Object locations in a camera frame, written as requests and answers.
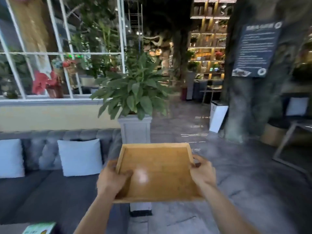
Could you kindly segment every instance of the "gray floor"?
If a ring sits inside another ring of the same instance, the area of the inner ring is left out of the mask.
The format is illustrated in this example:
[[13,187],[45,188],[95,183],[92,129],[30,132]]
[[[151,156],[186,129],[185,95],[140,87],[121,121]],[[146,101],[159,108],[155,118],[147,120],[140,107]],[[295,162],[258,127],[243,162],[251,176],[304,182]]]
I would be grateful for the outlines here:
[[[152,143],[189,142],[216,168],[219,188],[261,233],[312,233],[312,189],[297,171],[271,160],[274,148],[236,145],[208,131],[209,106],[171,100],[168,117],[153,115]],[[128,234],[217,234],[205,202],[153,203],[153,216],[131,218]]]

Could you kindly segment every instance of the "dark sign board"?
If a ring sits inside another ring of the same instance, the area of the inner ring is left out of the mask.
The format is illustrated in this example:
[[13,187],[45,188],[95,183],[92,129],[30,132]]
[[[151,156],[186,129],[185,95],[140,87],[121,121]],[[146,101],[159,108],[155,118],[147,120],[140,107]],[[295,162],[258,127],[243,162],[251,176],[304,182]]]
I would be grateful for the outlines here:
[[281,21],[244,25],[232,76],[265,77],[281,27]]

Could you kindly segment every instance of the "poinsettia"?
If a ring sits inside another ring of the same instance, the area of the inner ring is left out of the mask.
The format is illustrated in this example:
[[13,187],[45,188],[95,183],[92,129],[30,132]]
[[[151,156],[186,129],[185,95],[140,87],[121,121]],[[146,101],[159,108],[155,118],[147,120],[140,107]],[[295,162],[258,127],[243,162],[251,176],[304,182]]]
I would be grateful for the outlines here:
[[52,71],[50,73],[51,79],[44,73],[36,72],[35,80],[33,81],[33,93],[42,94],[44,90],[49,86],[56,86],[59,84],[57,75]]

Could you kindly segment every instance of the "yellow wall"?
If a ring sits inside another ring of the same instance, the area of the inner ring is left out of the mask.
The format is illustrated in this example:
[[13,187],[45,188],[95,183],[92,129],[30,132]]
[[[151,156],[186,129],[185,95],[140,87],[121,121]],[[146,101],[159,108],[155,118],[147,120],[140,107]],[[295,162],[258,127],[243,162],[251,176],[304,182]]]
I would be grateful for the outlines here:
[[99,105],[0,106],[0,131],[120,128]]

